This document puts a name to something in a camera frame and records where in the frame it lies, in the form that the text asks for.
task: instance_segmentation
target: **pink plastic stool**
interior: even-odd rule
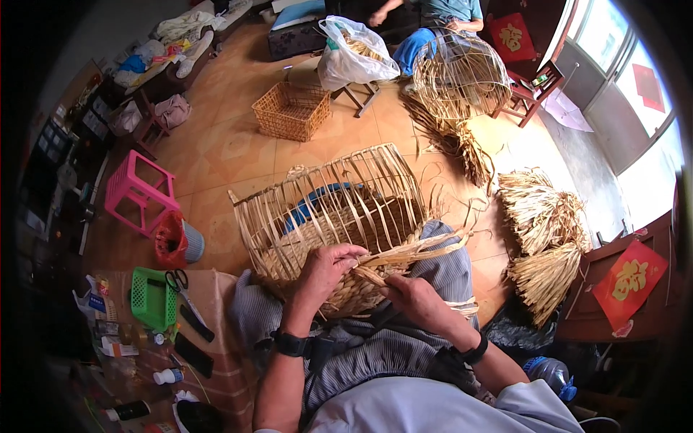
[[[135,164],[137,159],[142,160],[144,163],[152,166],[156,171],[162,174],[161,179],[159,179],[155,184],[150,185],[149,183],[143,181],[135,174]],[[106,185],[106,211],[111,213],[114,217],[118,218],[120,221],[126,223],[128,226],[142,233],[148,238],[151,237],[152,231],[161,222],[164,214],[169,211],[177,211],[180,209],[180,205],[173,198],[173,180],[175,176],[165,171],[163,168],[146,159],[141,154],[131,150],[125,161],[118,167],[115,173],[108,179],[108,185]],[[168,187],[168,194],[164,194],[158,191],[164,182]],[[121,202],[123,198],[129,198],[133,202],[139,205],[141,222],[137,226],[127,218],[116,212],[116,206]],[[155,200],[164,205],[165,209],[157,215],[154,220],[149,222],[145,221],[144,210],[147,208],[147,203],[149,199]]]

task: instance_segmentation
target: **gold chinese character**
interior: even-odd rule
[[[508,23],[508,27],[501,28],[500,40],[505,46],[510,48],[510,51],[517,51],[520,49],[520,39],[522,39],[522,31],[519,28],[513,27],[512,24]]]
[[[646,270],[647,262],[640,264],[637,259],[633,259],[632,262],[625,262],[623,270],[616,274],[618,280],[616,280],[611,295],[619,301],[623,301],[631,290],[637,292],[644,288],[647,282],[645,279]]]

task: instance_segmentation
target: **light blue shirt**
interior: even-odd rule
[[[495,407],[454,385],[421,378],[369,380],[327,400],[306,429],[322,432],[582,432],[543,379],[500,392]],[[256,433],[276,430],[257,430]]]
[[[421,4],[421,15],[424,17],[455,17],[460,21],[471,21],[472,18],[484,19],[479,0],[411,0]]]

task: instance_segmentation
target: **water bottle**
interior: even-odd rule
[[[530,380],[544,379],[561,400],[571,401],[577,393],[568,379],[568,368],[561,361],[551,357],[537,356],[527,360],[522,367]]]

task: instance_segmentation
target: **wicker basket frame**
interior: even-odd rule
[[[468,120],[503,108],[510,97],[505,64],[478,37],[438,36],[414,58],[416,94],[434,117]]]
[[[330,92],[320,86],[278,82],[252,109],[261,134],[309,141],[330,114]]]
[[[370,251],[320,308],[326,318],[355,315],[383,300],[368,275],[401,274],[417,260],[459,249],[467,239],[422,251],[460,231],[419,239],[429,210],[416,177],[392,143],[290,173],[242,200],[232,191],[229,196],[256,273],[280,299],[293,293],[292,283],[310,250],[348,242]]]

